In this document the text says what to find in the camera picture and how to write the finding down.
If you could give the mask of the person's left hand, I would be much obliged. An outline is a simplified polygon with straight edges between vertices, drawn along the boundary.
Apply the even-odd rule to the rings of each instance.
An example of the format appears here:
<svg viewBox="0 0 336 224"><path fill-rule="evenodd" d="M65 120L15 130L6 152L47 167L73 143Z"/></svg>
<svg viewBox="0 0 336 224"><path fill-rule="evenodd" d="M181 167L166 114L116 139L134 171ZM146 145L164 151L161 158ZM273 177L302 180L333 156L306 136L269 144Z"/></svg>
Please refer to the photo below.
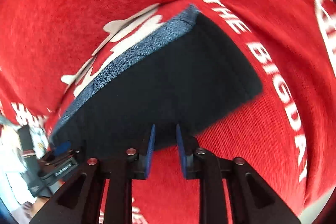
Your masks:
<svg viewBox="0 0 336 224"><path fill-rule="evenodd" d="M34 203L25 202L22 205L25 216L31 219L49 200L48 197L37 197Z"/></svg>

